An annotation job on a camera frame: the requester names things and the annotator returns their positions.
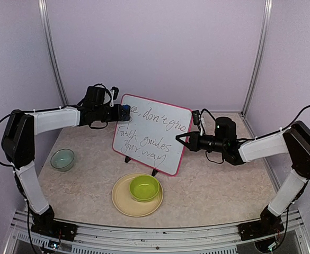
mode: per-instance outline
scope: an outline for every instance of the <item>beige round plate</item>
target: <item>beige round plate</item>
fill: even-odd
[[[160,184],[158,195],[150,202],[138,202],[130,193],[131,181],[143,173],[133,173],[120,178],[112,189],[112,202],[121,213],[131,217],[147,216],[157,210],[163,200],[163,188]]]

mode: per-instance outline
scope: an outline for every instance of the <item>table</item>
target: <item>table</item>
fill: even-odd
[[[237,136],[249,138],[238,114],[215,114],[218,116],[232,118],[237,124]],[[207,115],[205,118],[206,131],[213,134],[214,122]],[[146,217],[123,215],[111,200],[114,184],[126,174],[151,174],[152,169],[134,161],[126,164],[124,156],[112,150],[115,125],[109,123],[103,130],[82,126],[61,131],[39,176],[56,218],[136,228],[206,226],[259,218],[274,197],[262,160],[240,166],[226,162],[217,165],[207,161],[204,151],[186,150],[177,176],[156,175],[164,189],[158,210]],[[76,154],[75,166],[68,172],[58,172],[50,165],[52,154],[62,148]],[[218,153],[211,153],[209,158],[221,161]]]

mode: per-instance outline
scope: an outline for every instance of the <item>light teal bowl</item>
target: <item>light teal bowl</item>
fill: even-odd
[[[75,163],[75,154],[70,149],[61,149],[51,157],[51,166],[58,171],[68,171]]]

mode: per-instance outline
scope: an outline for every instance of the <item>wall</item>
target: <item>wall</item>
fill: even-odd
[[[15,108],[59,105],[38,1],[0,1],[0,119]],[[0,142],[5,124],[0,125]],[[58,132],[36,138],[40,169]],[[5,161],[0,148],[0,160]],[[15,210],[23,204],[11,168],[0,166],[0,251]]]
[[[267,44],[257,88],[248,113],[255,134],[287,125],[310,104],[310,1],[273,1]],[[310,128],[310,109],[300,117]],[[290,171],[288,156],[270,163],[282,183]],[[298,202],[310,235],[310,184]]]
[[[88,85],[192,109],[240,111],[264,0],[48,1],[70,103]]]

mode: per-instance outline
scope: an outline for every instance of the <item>green bowl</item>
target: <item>green bowl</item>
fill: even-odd
[[[140,202],[153,200],[159,191],[160,183],[155,177],[150,175],[137,176],[130,183],[132,196]]]
[[[68,171],[75,163],[75,154],[70,149],[61,149],[51,157],[51,166],[58,171]]]

